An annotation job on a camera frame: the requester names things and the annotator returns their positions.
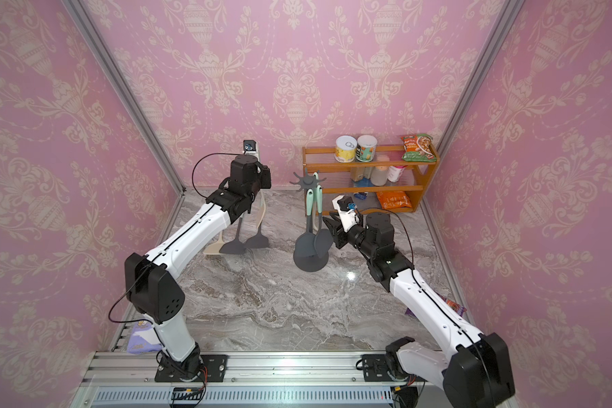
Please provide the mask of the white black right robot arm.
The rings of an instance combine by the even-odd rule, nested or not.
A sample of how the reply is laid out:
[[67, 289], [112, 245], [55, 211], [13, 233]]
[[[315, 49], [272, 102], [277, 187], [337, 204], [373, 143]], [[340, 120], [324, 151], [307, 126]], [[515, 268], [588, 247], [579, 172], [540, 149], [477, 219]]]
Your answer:
[[416, 376], [442, 389], [454, 407], [497, 407], [515, 394], [508, 345], [455, 312], [425, 282], [394, 242], [388, 214], [324, 219], [337, 248], [350, 245], [365, 259], [375, 282], [401, 301], [432, 335], [431, 350], [413, 338], [386, 348], [394, 377]]

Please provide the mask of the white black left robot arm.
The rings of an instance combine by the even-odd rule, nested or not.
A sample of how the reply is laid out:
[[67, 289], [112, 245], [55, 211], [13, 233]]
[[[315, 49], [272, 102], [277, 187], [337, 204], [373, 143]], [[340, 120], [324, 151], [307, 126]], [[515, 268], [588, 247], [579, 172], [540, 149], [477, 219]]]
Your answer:
[[270, 187], [267, 166], [252, 154], [236, 155], [229, 177], [186, 224], [148, 253], [125, 260], [125, 297], [151, 323], [163, 347], [160, 366], [176, 381], [207, 381], [199, 345], [183, 316], [185, 293], [178, 278], [215, 236], [251, 212], [260, 190]]

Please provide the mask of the mint grey slotted turner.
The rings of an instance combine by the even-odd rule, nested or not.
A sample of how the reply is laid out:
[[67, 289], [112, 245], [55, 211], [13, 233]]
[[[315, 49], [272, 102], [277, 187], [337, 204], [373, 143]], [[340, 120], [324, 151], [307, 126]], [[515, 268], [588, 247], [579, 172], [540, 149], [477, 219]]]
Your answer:
[[221, 246], [219, 253], [225, 255], [243, 255], [246, 251], [244, 243], [240, 239], [241, 227], [244, 217], [241, 216], [236, 227], [236, 234], [232, 241], [228, 241]]

